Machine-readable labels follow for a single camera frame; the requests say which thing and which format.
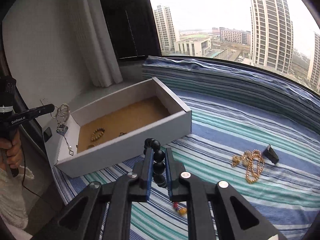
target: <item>brown box bottom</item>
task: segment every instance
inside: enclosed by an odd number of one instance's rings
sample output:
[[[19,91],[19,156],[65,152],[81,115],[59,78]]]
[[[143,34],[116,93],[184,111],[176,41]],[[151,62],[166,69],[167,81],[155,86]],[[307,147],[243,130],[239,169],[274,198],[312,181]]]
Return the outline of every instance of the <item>brown box bottom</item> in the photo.
[[[106,114],[80,127],[77,153],[88,149],[90,145],[97,146],[117,138],[120,133],[129,133],[169,115],[168,110],[157,97],[147,98]],[[97,128],[104,128],[104,134],[97,141],[92,142],[92,134]]]

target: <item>screw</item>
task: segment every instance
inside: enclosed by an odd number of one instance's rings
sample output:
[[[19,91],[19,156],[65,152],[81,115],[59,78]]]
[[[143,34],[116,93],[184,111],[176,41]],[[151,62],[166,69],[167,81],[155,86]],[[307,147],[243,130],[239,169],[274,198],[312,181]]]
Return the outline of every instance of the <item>screw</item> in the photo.
[[[219,185],[219,187],[226,188],[229,186],[229,183],[222,180],[222,181],[219,181],[218,185]]]
[[[191,177],[191,173],[190,172],[187,172],[187,171],[184,171],[180,174],[180,176],[184,179],[188,179]]]
[[[130,171],[130,172],[128,172],[127,176],[131,179],[134,179],[135,177],[137,177],[137,173]]]
[[[89,184],[90,188],[98,188],[100,187],[100,183],[97,181],[93,181]]]

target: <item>cityscape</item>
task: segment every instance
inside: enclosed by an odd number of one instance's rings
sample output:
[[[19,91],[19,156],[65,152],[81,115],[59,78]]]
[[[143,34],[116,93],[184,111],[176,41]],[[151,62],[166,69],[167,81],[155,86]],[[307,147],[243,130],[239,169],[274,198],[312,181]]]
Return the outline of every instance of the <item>cityscape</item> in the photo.
[[[287,0],[251,0],[251,29],[224,26],[178,30],[170,5],[153,8],[163,56],[195,56],[241,62],[290,78],[320,93],[320,33],[311,55],[294,47],[294,22]]]

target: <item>wooden bead bracelet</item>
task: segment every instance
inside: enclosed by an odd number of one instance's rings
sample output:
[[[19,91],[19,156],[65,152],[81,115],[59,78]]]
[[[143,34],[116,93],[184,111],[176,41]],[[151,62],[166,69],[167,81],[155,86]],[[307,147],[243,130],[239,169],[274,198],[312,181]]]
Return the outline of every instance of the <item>wooden bead bracelet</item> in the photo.
[[[104,134],[104,129],[97,128],[91,136],[91,141],[94,142],[94,141],[98,140],[103,134]]]

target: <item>blue striped fabric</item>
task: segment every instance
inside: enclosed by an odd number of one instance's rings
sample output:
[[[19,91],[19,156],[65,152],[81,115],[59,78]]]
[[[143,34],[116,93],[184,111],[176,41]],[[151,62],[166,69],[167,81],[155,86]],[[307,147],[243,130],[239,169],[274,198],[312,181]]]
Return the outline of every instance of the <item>blue striped fabric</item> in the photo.
[[[228,181],[288,239],[301,239],[320,210],[320,136],[252,106],[190,91],[173,92],[192,109],[192,133],[164,146],[172,148],[175,160],[205,181]],[[263,150],[268,144],[280,161],[275,166],[266,160],[260,179],[250,185],[244,166],[231,167],[232,156]],[[68,203],[91,181],[115,181],[142,159],[143,155],[137,156],[74,179],[57,168],[52,172]],[[167,190],[154,182],[150,200],[132,204],[130,239],[188,239],[187,228],[186,216],[173,210]]]
[[[257,73],[232,64],[148,57],[142,74],[145,79],[157,77],[170,89],[205,93],[282,114],[320,134],[319,96],[274,73]]]

